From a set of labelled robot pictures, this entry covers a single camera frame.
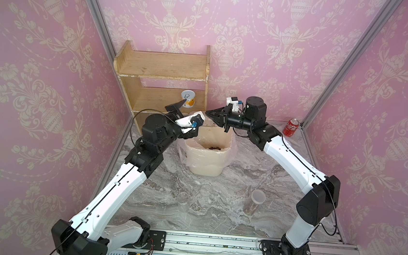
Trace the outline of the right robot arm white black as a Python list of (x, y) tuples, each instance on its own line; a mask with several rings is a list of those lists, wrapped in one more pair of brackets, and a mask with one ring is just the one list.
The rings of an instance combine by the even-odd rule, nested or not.
[(283, 134), (267, 122), (267, 105), (260, 97), (244, 103), (233, 97), (225, 107), (208, 110), (206, 115), (225, 131), (247, 132), (249, 140), (272, 157), (294, 179), (303, 193), (296, 210), (298, 216), (281, 238), (281, 255), (299, 255), (320, 222), (338, 206), (340, 180), (313, 167), (289, 144)]

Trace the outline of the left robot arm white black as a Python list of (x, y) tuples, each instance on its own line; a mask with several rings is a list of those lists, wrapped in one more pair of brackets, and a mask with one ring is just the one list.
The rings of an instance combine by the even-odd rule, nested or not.
[(204, 113), (184, 116), (182, 102), (152, 110), (124, 163), (105, 188), (72, 219), (60, 219), (51, 235), (59, 255), (107, 255), (123, 246), (150, 249), (150, 225), (139, 217), (122, 225), (108, 223), (129, 196), (143, 184), (164, 160), (165, 150), (177, 139), (198, 135), (205, 121)]

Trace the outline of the yellow white can on shelf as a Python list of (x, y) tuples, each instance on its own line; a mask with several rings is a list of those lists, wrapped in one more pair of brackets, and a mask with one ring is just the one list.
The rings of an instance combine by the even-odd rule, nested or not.
[(183, 90), (181, 93), (181, 98), (184, 100), (182, 107), (192, 108), (195, 105), (196, 93), (193, 90)]

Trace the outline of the wooden two-tier shelf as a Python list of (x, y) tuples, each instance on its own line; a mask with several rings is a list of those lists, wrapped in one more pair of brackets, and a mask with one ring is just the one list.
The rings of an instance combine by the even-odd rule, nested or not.
[(182, 100), (183, 90), (196, 93), (195, 105), (181, 112), (205, 111), (208, 104), (211, 46), (205, 54), (135, 51), (126, 40), (113, 63), (138, 131), (154, 110)]

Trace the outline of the red cola can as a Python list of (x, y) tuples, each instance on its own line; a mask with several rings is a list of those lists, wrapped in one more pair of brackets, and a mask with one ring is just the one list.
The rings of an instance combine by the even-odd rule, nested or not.
[(293, 136), (294, 133), (297, 131), (299, 125), (300, 125), (300, 122), (297, 119), (295, 118), (290, 119), (287, 122), (285, 128), (283, 129), (282, 134), (286, 137)]

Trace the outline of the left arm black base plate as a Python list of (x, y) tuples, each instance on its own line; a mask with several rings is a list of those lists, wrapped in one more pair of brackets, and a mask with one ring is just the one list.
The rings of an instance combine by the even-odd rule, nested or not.
[(166, 244), (167, 232), (160, 230), (150, 230), (145, 243), (127, 244), (123, 248), (130, 249), (153, 249), (154, 251), (163, 251)]

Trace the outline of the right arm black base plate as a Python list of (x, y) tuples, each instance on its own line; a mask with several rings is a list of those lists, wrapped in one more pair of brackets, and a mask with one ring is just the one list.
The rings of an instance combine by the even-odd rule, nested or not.
[[(284, 255), (279, 240), (261, 240), (259, 242), (259, 250), (262, 252), (262, 255)], [(309, 245), (305, 244), (301, 249), (297, 249), (294, 255), (311, 255)]]

